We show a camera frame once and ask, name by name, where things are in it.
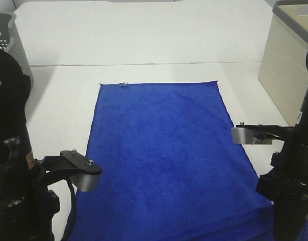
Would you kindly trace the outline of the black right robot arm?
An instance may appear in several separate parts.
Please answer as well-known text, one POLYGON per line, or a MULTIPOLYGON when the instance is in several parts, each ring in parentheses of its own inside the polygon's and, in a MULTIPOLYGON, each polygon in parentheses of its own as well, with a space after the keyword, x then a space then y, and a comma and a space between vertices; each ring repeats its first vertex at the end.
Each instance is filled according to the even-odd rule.
POLYGON ((297 240, 308 222, 308 88, 295 126, 278 129, 282 150, 272 155, 273 168, 260 176, 256 191, 274 204, 274 239, 297 240))

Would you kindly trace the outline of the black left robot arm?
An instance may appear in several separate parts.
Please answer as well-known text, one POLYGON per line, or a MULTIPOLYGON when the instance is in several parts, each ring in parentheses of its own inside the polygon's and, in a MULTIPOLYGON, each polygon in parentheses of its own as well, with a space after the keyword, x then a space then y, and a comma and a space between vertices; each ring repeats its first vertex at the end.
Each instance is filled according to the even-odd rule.
POLYGON ((60 210, 33 158, 25 115, 30 91, 30 77, 0 50, 0 240, 53 240, 52 218, 60 210))

